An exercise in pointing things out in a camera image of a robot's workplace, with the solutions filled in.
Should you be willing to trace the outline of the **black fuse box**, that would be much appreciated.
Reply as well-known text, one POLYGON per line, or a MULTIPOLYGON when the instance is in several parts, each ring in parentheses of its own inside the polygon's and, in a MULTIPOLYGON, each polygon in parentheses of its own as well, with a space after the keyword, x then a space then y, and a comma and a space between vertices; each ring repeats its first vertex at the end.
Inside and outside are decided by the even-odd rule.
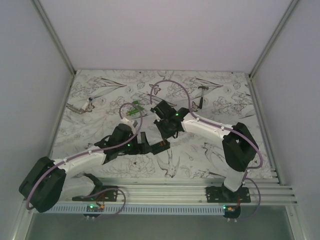
POLYGON ((162 152, 164 152, 164 151, 166 151, 166 150, 171 148, 170 142, 168 142, 167 140, 162 140, 160 142, 155 143, 155 144, 150 146, 151 147, 151 153, 153 155, 157 155, 157 154, 162 153, 162 152))

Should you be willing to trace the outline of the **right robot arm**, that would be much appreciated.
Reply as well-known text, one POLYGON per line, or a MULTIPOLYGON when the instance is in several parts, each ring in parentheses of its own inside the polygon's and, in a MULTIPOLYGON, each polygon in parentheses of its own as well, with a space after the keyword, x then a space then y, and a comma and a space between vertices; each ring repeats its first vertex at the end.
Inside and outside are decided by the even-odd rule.
POLYGON ((204 137, 222 148, 228 169, 221 195, 226 202, 234 202, 240 195, 247 167, 259 152, 247 126, 240 122, 235 125, 215 122, 184 107, 175 110, 164 100, 150 111, 156 115, 154 124, 162 139, 177 138, 180 132, 186 132, 204 137))

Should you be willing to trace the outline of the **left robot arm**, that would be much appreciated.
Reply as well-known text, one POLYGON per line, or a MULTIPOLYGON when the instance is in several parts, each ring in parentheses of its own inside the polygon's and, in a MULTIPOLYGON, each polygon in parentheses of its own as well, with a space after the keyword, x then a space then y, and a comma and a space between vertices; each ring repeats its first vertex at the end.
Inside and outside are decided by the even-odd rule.
POLYGON ((152 152, 145 132, 134 132, 124 123, 112 134, 102 138, 76 155, 37 160, 18 191, 26 199, 26 209, 39 213, 50 210, 58 201, 98 201, 105 192, 116 192, 117 187, 105 186, 88 171, 101 167, 119 156, 145 155, 152 152))

